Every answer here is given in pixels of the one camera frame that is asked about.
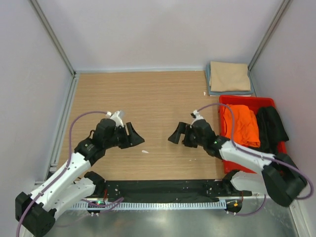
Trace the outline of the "beige t shirt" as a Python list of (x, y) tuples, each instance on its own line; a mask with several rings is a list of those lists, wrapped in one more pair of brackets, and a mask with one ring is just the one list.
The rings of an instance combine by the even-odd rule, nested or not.
[(214, 92), (250, 91), (247, 64), (211, 61), (210, 89)]

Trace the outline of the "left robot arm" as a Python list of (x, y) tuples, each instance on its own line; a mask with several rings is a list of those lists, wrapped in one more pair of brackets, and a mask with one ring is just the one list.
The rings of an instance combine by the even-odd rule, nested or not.
[(92, 195), (100, 197), (104, 179), (88, 172), (106, 150), (126, 149), (144, 143), (131, 123), (123, 124), (116, 115), (102, 119), (87, 138), (70, 151), (70, 157), (49, 179), (30, 194), (21, 192), (15, 199), (16, 235), (24, 227), (35, 237), (46, 235), (56, 220), (73, 204)]

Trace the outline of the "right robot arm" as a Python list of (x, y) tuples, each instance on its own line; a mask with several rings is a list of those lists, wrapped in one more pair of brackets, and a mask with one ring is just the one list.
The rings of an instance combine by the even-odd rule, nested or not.
[(252, 170), (251, 173), (233, 170), (222, 184), (227, 195), (250, 191), (268, 195), (278, 205), (288, 207), (308, 184), (289, 155), (268, 154), (238, 145), (229, 138), (216, 135), (204, 119), (196, 119), (192, 124), (178, 123), (168, 140), (177, 144), (181, 135), (184, 135), (182, 143), (186, 147), (201, 146), (212, 157), (240, 163)]

